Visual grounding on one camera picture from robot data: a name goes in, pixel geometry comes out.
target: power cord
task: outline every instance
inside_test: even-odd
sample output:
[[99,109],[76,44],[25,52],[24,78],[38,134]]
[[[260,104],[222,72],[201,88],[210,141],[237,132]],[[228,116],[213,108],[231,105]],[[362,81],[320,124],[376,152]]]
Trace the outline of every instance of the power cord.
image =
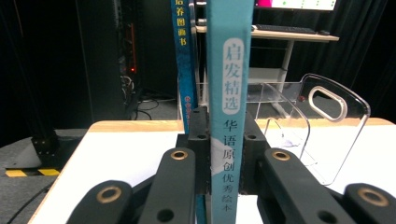
[[14,219],[25,209],[35,198],[37,198],[41,193],[43,193],[46,190],[49,190],[49,188],[52,186],[54,181],[50,182],[48,185],[46,185],[43,189],[41,189],[37,194],[35,194],[32,198],[29,199],[18,211],[12,216],[12,218],[9,219],[7,224],[11,224]]

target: stand base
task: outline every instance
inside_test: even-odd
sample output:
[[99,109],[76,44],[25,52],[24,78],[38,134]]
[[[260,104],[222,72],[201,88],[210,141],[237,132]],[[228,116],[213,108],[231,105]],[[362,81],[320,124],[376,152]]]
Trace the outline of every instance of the stand base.
[[82,137],[59,137],[60,147],[54,154],[37,155],[30,144],[6,170],[20,169],[62,169],[70,159]]

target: yellow stripe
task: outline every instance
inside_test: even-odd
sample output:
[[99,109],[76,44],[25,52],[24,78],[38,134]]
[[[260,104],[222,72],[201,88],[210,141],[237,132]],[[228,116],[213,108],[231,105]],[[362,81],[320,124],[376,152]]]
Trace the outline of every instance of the yellow stripe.
[[6,175],[9,177],[27,176],[22,170],[6,170]]
[[59,172],[54,169],[38,169],[38,171],[43,175],[59,175]]

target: yellow and black hazard tape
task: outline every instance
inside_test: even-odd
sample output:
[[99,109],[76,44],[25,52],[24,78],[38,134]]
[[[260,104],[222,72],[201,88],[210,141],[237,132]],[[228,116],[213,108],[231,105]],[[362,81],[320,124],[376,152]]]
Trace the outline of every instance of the yellow and black hazard tape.
[[35,175],[59,175],[61,171],[57,169],[7,169],[6,176],[8,177],[22,177]]

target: blue book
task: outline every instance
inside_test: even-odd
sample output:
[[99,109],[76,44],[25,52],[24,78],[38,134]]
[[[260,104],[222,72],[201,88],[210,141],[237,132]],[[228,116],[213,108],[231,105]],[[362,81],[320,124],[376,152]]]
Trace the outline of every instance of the blue book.
[[178,92],[184,132],[189,132],[190,112],[198,106],[196,89],[196,32],[194,13],[189,8],[192,0],[171,0],[172,23],[174,27],[177,57]]
[[254,0],[206,3],[212,223],[235,223]]

